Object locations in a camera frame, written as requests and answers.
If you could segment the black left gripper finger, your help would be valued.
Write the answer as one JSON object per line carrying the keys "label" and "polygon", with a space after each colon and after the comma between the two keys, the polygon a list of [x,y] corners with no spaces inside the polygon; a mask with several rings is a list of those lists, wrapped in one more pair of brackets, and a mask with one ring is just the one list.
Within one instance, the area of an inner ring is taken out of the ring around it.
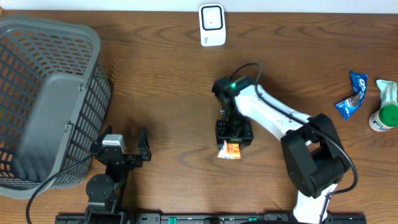
{"label": "black left gripper finger", "polygon": [[149,143],[147,140],[147,130],[146,129],[143,129],[141,131],[137,149],[138,149],[140,155],[149,155],[150,154],[150,147],[149,147]]}
{"label": "black left gripper finger", "polygon": [[108,126],[105,131],[98,136],[98,138],[91,144],[90,149],[98,149],[100,148],[103,144],[102,141],[103,139],[108,135],[112,133],[112,126]]}

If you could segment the orange tissue pack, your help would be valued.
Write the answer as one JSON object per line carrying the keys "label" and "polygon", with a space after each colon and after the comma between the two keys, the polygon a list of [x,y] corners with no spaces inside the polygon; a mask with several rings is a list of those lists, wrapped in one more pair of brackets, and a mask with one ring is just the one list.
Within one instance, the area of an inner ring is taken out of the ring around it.
{"label": "orange tissue pack", "polygon": [[241,158],[240,145],[236,143],[228,143],[226,140],[224,140],[218,151],[217,157],[220,159],[231,159],[231,160],[240,159]]}

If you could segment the blue Oreo cookie pack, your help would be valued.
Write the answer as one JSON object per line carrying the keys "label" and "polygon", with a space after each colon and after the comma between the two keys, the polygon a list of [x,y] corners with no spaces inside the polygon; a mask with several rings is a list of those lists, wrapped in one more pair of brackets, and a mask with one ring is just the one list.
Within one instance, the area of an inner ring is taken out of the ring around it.
{"label": "blue Oreo cookie pack", "polygon": [[351,85],[354,95],[335,104],[335,108],[344,120],[350,119],[360,108],[368,89],[368,76],[364,73],[350,71]]}

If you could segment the green lid jar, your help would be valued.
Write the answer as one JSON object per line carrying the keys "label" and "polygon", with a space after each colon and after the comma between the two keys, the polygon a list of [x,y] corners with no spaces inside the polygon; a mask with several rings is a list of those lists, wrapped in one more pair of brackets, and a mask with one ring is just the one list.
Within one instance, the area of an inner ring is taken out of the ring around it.
{"label": "green lid jar", "polygon": [[387,105],[369,117],[369,126],[377,132],[388,131],[397,127],[397,106]]}

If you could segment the light blue wet wipes pack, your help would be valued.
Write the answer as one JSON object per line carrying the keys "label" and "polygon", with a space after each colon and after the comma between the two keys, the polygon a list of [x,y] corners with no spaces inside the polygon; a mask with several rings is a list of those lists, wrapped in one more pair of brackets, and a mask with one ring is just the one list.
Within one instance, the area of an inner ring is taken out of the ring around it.
{"label": "light blue wet wipes pack", "polygon": [[377,80],[376,85],[381,93],[381,107],[397,106],[397,83],[389,80]]}

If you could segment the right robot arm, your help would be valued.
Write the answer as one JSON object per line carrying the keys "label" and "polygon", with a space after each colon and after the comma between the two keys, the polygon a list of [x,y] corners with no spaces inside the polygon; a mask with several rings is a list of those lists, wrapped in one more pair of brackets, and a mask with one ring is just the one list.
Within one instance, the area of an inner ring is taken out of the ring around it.
{"label": "right robot arm", "polygon": [[279,140],[288,176],[298,190],[294,218],[323,223],[330,197],[340,193],[338,183],[354,169],[331,119],[295,111],[246,77],[223,77],[212,92],[225,116],[216,121],[219,157],[239,159],[241,149],[254,139],[252,121],[260,124]]}

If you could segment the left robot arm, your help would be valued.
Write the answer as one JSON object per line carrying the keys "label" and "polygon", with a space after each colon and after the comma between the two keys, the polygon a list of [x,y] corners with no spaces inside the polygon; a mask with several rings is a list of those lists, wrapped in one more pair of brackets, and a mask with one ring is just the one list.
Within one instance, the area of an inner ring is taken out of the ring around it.
{"label": "left robot arm", "polygon": [[126,154],[125,148],[123,135],[113,134],[111,126],[91,145],[90,152],[106,166],[106,170],[94,175],[86,185],[88,206],[84,223],[136,222],[134,215],[122,207],[122,202],[130,172],[152,158],[147,130],[141,131],[137,154]]}

